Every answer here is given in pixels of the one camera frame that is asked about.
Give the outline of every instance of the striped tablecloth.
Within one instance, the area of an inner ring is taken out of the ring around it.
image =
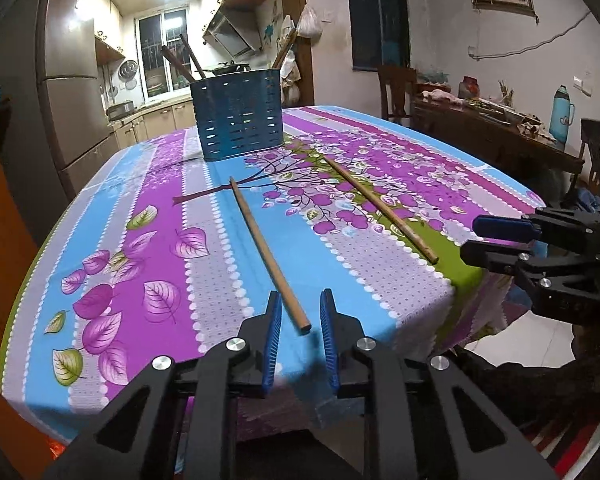
[[[3,396],[67,442],[153,357],[203,355],[261,313],[273,285],[228,186],[243,190],[314,324],[284,315],[276,387],[240,407],[243,437],[345,415],[324,380],[319,297],[367,335],[424,358],[506,326],[509,281],[459,258],[479,214],[541,200],[494,168],[410,130],[335,107],[284,112],[285,143],[206,163],[195,128],[117,153],[69,206],[16,298],[0,354]],[[440,256],[431,266],[323,155],[358,175]]]

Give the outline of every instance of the range hood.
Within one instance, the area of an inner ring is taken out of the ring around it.
[[[256,15],[252,10],[222,9],[209,23],[212,36],[232,59],[253,54],[262,47]]]

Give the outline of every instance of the blue stripe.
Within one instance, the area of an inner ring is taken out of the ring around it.
[[[241,157],[211,163],[209,170],[214,186],[226,184],[230,176],[240,180],[257,171],[245,168]],[[269,182],[268,178],[258,181],[261,185]],[[336,260],[300,215],[285,215],[289,205],[276,204],[262,208],[262,193],[271,189],[266,187],[258,192],[243,189],[242,193],[280,269],[312,323],[312,332],[307,336],[299,336],[288,314],[283,312],[278,363],[283,365],[282,373],[293,379],[315,369],[317,362],[324,363],[320,293],[325,288],[333,290],[338,310],[357,317],[370,335],[389,338],[395,331],[395,321],[371,298],[371,294],[365,292],[364,285],[360,285]],[[233,193],[230,190],[218,192],[216,198],[231,240],[242,286],[255,313],[261,314],[274,285],[242,219]]]
[[[453,146],[451,146],[449,144],[441,142],[440,140],[434,139],[433,137],[429,137],[428,135],[421,134],[420,132],[417,132],[416,130],[411,130],[410,128],[407,128],[405,126],[400,126],[400,124],[391,123],[389,121],[378,119],[377,117],[372,117],[372,116],[369,116],[366,114],[361,114],[359,112],[355,112],[353,110],[348,110],[346,108],[340,108],[337,106],[331,106],[331,105],[317,106],[315,108],[318,108],[318,110],[323,110],[325,112],[333,112],[335,114],[339,114],[344,117],[349,117],[349,118],[355,119],[357,121],[362,121],[363,123],[372,124],[373,126],[377,126],[384,130],[389,130],[389,131],[393,132],[394,134],[398,134],[403,137],[407,137],[408,139],[412,139],[416,142],[418,142],[418,141],[424,142],[424,143],[428,144],[429,146],[432,146],[435,149],[440,150],[440,152],[446,153],[452,157],[457,158],[458,160],[461,160],[468,166],[479,167],[479,166],[483,166],[485,164],[485,162],[483,160],[480,160],[479,158],[475,158],[474,156],[471,156],[468,153],[458,150],[457,148],[454,148]],[[526,192],[528,191],[528,188],[526,188],[525,186],[523,186],[522,184],[520,184],[519,182],[517,182],[516,180],[511,178],[509,175],[506,175],[506,174],[502,173],[500,170],[497,170],[493,166],[489,166],[488,168],[485,168],[484,170],[480,170],[480,173],[490,176],[492,178],[495,178],[499,182],[503,183],[505,186],[508,186],[511,189],[520,193],[521,195],[526,196]]]
[[[25,403],[37,418],[67,439],[74,438],[87,420],[70,411],[68,389],[59,384],[54,375],[53,350],[72,347],[77,320],[72,305],[80,298],[82,288],[65,295],[60,288],[61,281],[76,270],[76,262],[81,262],[98,249],[107,219],[125,187],[126,176],[132,172],[141,155],[140,144],[128,148],[94,194],[91,203],[86,205],[87,210],[60,256],[56,272],[48,279],[48,290],[33,336]],[[45,334],[47,323],[59,310],[67,311],[63,329],[56,334]],[[76,341],[76,346],[82,346],[80,341]]]

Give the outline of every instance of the window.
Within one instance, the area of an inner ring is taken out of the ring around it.
[[[179,75],[170,63],[165,63],[160,53],[165,44],[191,71],[191,60],[180,40],[180,34],[189,41],[187,9],[168,10],[136,20],[136,41],[138,52],[141,53],[139,58],[142,89],[147,98],[189,87],[187,80]]]
[[[407,0],[349,0],[354,70],[409,65]]]

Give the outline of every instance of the wooden chopstick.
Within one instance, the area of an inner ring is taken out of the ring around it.
[[[193,83],[195,81],[195,78],[191,75],[191,72],[189,72],[189,70],[187,70],[184,67],[184,65],[178,60],[178,58],[173,55],[171,50],[169,50],[168,46],[163,45],[160,49],[160,53],[162,54],[164,59],[166,59],[169,63],[176,67],[176,70],[184,76],[184,79],[186,79],[190,83]]]
[[[205,72],[202,70],[202,67],[200,66],[200,63],[198,63],[198,60],[196,59],[196,55],[193,53],[193,50],[191,49],[191,47],[189,46],[189,42],[186,40],[186,38],[184,37],[184,34],[180,35],[180,41],[182,42],[182,44],[184,45],[184,48],[187,49],[187,52],[189,53],[189,57],[191,58],[191,60],[193,61],[193,64],[196,66],[196,70],[198,71],[198,73],[200,74],[200,77],[202,79],[206,79],[206,75]]]
[[[336,170],[341,176],[343,176],[353,187],[355,187],[360,194],[365,197],[369,202],[371,202],[374,206],[376,206],[384,216],[386,216],[389,221],[394,224],[402,234],[404,234],[412,243],[415,245],[418,250],[424,254],[427,260],[429,260],[432,264],[436,264],[438,262],[438,255],[424,242],[424,240],[418,235],[413,229],[411,229],[407,222],[402,220],[394,211],[385,204],[382,200],[380,200],[376,195],[374,195],[370,190],[364,187],[353,177],[349,171],[345,170],[341,165],[329,160],[327,157],[324,158],[334,170]]]
[[[282,47],[280,48],[280,52],[276,56],[276,60],[273,62],[273,65],[271,66],[272,68],[280,68],[282,66],[282,63],[284,62],[285,57],[286,57],[286,53],[289,52],[289,49],[294,44],[294,41],[296,40],[297,37],[298,37],[298,31],[296,30],[296,28],[292,28],[291,32],[286,37],[285,43],[282,44]]]
[[[262,260],[269,271],[269,276],[271,276],[274,285],[276,285],[276,289],[280,293],[280,296],[282,296],[282,300],[284,301],[286,309],[289,312],[289,316],[291,316],[291,319],[302,335],[308,334],[311,330],[311,322],[302,309],[298,298],[296,298],[296,295],[287,283],[284,274],[282,274],[276,259],[273,257],[269,246],[260,232],[260,228],[258,227],[253,214],[251,213],[251,209],[249,209],[247,201],[242,196],[242,192],[238,188],[238,185],[233,177],[229,177],[229,183],[231,183],[231,189],[234,191],[235,200],[238,203],[240,211],[242,212],[242,216],[244,216],[244,221],[251,232],[251,237],[253,237],[253,241],[258,248],[258,252],[260,253]]]

